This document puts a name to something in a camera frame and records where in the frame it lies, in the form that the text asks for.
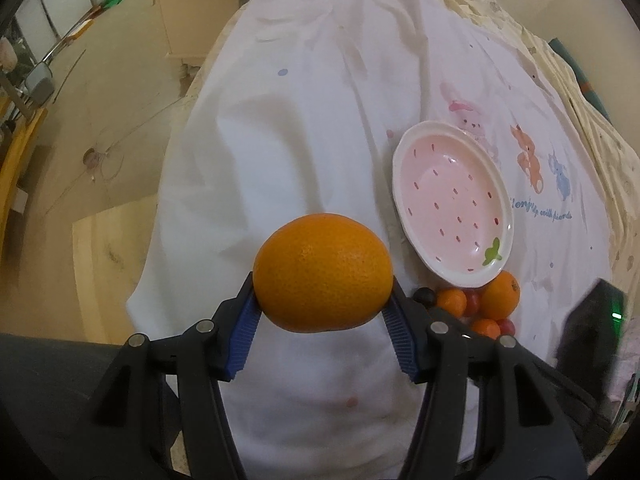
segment strawberry-patterned dish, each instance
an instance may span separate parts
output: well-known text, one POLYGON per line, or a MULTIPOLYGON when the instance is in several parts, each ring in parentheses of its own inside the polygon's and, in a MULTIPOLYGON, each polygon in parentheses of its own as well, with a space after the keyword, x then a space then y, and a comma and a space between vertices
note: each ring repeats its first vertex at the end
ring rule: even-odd
POLYGON ((402 227, 423 262, 461 288, 490 282, 513 242, 500 171, 464 131, 425 121, 402 136, 393 158, 402 227))

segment orange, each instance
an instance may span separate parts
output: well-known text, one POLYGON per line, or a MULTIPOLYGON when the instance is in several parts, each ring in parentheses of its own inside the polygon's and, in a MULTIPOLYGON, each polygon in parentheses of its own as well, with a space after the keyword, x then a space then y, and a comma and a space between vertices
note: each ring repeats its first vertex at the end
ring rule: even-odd
POLYGON ((493 319, 476 319, 470 328, 474 332, 491 339, 497 339, 500 336, 500 327, 493 319))
POLYGON ((496 321, 505 319, 515 310, 519 301, 518 280, 506 270, 502 270, 482 292, 480 314, 496 321))
POLYGON ((343 330, 382 309, 393 285, 385 245, 345 216, 303 216, 274 232, 254 261, 254 291, 272 322, 292 332, 343 330))
POLYGON ((446 288, 438 293, 436 306, 443 308, 452 316, 462 317, 466 309, 466 296, 459 288, 446 288))

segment oval plate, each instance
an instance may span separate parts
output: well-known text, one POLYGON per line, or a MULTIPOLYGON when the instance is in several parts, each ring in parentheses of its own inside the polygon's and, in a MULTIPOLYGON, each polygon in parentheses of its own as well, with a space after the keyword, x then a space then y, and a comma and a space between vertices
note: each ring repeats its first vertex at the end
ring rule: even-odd
POLYGON ((433 272, 461 288, 498 275, 513 213, 500 171, 475 140, 449 124, 416 124, 396 148, 392 178, 402 228, 433 272))

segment metal screw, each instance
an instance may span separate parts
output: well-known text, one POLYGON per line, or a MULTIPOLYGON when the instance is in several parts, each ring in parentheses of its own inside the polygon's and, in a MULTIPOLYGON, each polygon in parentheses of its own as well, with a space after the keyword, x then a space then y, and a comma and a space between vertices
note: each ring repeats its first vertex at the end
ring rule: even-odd
POLYGON ((434 321, 430 328, 434 334, 446 334, 449 331, 449 326, 443 321, 434 321))
POLYGON ((199 321, 196 325, 196 330, 201 334, 211 332, 213 330, 213 321, 210 319, 203 319, 202 321, 199 321))
POLYGON ((503 335, 498 341, 505 348, 514 348, 516 346, 516 339, 510 335, 503 335))
POLYGON ((129 338, 129 346, 133 346, 133 348, 142 346, 145 343, 145 335, 144 334, 134 334, 129 338))

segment beige floor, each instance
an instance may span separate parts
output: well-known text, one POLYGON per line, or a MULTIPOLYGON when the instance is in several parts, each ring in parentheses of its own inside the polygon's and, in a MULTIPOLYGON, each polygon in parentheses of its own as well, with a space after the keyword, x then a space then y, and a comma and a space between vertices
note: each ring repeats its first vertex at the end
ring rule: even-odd
POLYGON ((74 281, 71 224, 158 190, 178 65, 152 0, 124 0, 52 62, 58 86, 21 186, 30 194, 14 214, 0 268, 0 331, 84 339, 74 281), (109 155, 89 173, 89 148, 109 155))

